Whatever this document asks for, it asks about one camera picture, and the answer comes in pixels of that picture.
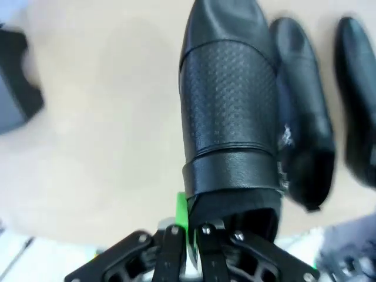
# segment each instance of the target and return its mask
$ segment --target green strip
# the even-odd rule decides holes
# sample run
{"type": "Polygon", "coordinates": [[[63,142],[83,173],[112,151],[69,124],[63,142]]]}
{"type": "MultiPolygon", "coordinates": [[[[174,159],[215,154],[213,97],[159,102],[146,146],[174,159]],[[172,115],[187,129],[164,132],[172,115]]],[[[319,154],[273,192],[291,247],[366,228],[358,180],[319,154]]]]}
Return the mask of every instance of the green strip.
{"type": "Polygon", "coordinates": [[[184,192],[178,192],[177,194],[175,219],[176,224],[182,226],[186,230],[186,238],[188,242],[188,205],[186,194],[184,192]]]}

